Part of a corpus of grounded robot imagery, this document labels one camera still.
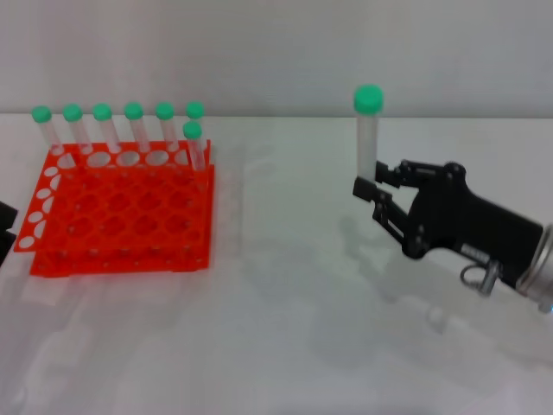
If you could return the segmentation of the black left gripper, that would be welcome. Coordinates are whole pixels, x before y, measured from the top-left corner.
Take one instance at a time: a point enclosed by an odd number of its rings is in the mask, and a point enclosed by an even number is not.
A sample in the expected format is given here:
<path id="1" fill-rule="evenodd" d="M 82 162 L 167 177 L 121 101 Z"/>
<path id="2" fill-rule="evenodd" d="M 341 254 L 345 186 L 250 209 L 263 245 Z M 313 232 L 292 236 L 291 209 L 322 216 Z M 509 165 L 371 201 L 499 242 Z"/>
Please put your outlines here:
<path id="1" fill-rule="evenodd" d="M 16 235 L 11 232 L 16 216 L 16 209 L 0 202 L 0 265 L 3 264 L 16 241 Z"/>

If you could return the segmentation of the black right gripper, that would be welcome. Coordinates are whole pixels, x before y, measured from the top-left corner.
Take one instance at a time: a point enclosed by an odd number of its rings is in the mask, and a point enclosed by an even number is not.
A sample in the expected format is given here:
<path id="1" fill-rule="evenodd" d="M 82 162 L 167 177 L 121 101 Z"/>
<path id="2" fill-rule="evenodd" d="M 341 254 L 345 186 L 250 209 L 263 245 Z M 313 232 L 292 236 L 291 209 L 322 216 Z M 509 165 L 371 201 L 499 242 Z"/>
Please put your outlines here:
<path id="1" fill-rule="evenodd" d="M 402 247 L 421 259 L 428 251 L 448 249 L 480 265 L 502 265 L 501 281 L 514 288 L 530 267 L 543 225 L 473 193 L 466 170 L 458 163 L 443 166 L 403 160 L 390 169 L 377 162 L 375 180 L 394 188 L 418 188 L 406 214 L 392 195 L 357 177 L 353 195 L 375 207 L 372 218 Z"/>

